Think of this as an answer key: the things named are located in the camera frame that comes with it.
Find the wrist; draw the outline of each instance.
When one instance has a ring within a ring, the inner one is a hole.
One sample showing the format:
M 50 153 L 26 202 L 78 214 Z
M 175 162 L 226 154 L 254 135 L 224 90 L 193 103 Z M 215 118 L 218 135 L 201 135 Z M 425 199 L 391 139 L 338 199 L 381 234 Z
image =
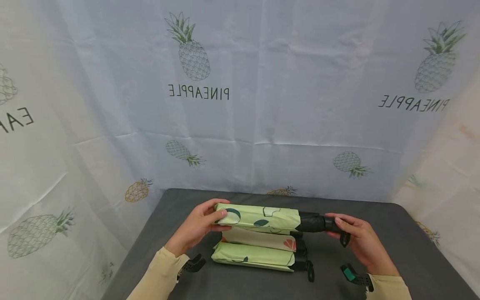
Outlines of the wrist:
M 179 257 L 182 254 L 185 254 L 188 250 L 187 246 L 184 243 L 175 239 L 175 236 L 171 237 L 164 247 L 173 255 L 175 255 L 175 257 Z
M 400 273 L 391 260 L 369 265 L 367 266 L 367 272 L 372 275 L 400 276 Z

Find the teal button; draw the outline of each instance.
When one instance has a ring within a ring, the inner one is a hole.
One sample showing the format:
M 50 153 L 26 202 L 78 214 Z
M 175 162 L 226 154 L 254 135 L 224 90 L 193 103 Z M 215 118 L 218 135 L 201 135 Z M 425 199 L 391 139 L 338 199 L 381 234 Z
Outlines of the teal button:
M 345 274 L 349 281 L 353 281 L 355 279 L 355 275 L 353 275 L 352 271 L 350 271 L 348 268 L 343 270 L 343 274 Z

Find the person's left hand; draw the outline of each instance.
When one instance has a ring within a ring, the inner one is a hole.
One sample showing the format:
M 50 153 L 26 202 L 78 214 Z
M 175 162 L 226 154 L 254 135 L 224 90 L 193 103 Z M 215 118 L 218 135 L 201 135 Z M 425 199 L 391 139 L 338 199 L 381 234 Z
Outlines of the person's left hand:
M 213 224 L 215 221 L 227 216 L 225 209 L 214 211 L 213 207 L 217 203 L 229 204 L 230 201 L 226 199 L 210 199 L 197 205 L 165 244 L 165 249 L 179 257 L 198 244 L 208 232 L 232 229 L 230 226 Z

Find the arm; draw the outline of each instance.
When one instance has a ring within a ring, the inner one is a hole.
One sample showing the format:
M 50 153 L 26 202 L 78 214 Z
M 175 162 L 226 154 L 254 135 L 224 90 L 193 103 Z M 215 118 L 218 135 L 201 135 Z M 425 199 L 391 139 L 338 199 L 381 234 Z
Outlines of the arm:
M 177 274 L 189 260 L 186 251 L 198 244 L 210 231 L 230 230 L 230 226 L 212 224 L 227 215 L 226 210 L 214 211 L 225 199 L 211 199 L 196 206 L 173 236 L 155 254 L 144 277 L 127 300 L 166 300 L 177 283 Z
M 178 272 L 188 260 L 187 255 L 175 257 L 163 247 L 127 300 L 166 300 L 177 283 Z
M 326 216 L 334 216 L 338 227 L 351 234 L 349 247 L 367 268 L 373 283 L 373 292 L 366 292 L 367 300 L 411 300 L 408 287 L 368 222 L 342 214 Z M 327 234 L 340 238 L 338 233 Z

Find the pineapple illustration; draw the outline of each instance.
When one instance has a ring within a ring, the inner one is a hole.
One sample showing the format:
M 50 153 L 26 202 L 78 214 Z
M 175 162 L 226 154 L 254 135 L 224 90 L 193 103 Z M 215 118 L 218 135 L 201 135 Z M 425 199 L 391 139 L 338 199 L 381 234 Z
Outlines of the pineapple illustration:
M 440 22 L 438 30 L 429 28 L 431 39 L 424 41 L 430 55 L 422 61 L 415 77 L 415 88 L 420 93 L 430 93 L 441 88 L 448 80 L 448 76 L 455 66 L 456 53 L 453 47 L 466 35 L 461 34 L 464 27 L 459 27 L 461 21 L 449 28 Z
M 411 188 L 413 190 L 417 190 L 419 188 L 421 188 L 423 185 L 423 183 L 421 183 L 417 177 L 415 177 L 415 175 L 410 175 L 410 177 L 408 178 L 407 182 L 405 183 L 405 186 L 408 187 L 408 188 Z
M 57 233 L 67 236 L 68 226 L 75 225 L 74 217 L 69 208 L 60 216 L 34 216 L 22 221 L 8 236 L 8 255 L 12 258 L 26 256 L 50 243 Z
M 183 71 L 194 81 L 207 78 L 210 74 L 210 63 L 205 49 L 192 39 L 195 24 L 190 26 L 190 18 L 184 20 L 182 12 L 178 18 L 170 13 L 170 18 L 171 20 L 165 20 L 171 28 L 168 31 L 175 35 L 173 39 L 180 43 L 179 57 Z
M 165 148 L 173 157 L 188 161 L 189 166 L 196 167 L 204 164 L 205 160 L 201 156 L 192 155 L 187 147 L 175 140 L 168 141 Z
M 278 189 L 274 191 L 269 191 L 267 195 L 276 195 L 276 196 L 290 196 L 292 194 L 295 194 L 297 190 L 295 190 L 291 186 L 287 186 L 286 189 Z
M 102 273 L 100 273 L 100 281 L 98 282 L 100 285 L 104 285 L 107 281 L 109 281 L 113 276 L 113 263 L 110 262 L 102 267 Z
M 0 105 L 13 99 L 17 94 L 17 88 L 13 85 L 13 81 L 6 75 L 7 70 L 0 63 Z
M 132 184 L 125 192 L 125 201 L 138 202 L 148 195 L 148 187 L 152 185 L 151 180 L 142 178 L 140 181 Z
M 350 172 L 350 177 L 360 178 L 370 172 L 370 168 L 360 166 L 360 158 L 353 152 L 345 151 L 337 155 L 333 161 L 334 166 L 342 172 Z
M 431 231 L 420 222 L 417 222 L 417 225 L 420 226 L 420 228 L 423 230 L 423 232 L 425 232 L 425 234 L 429 237 L 432 243 L 434 243 L 437 246 L 440 246 L 440 243 L 439 243 L 440 233 L 438 231 Z

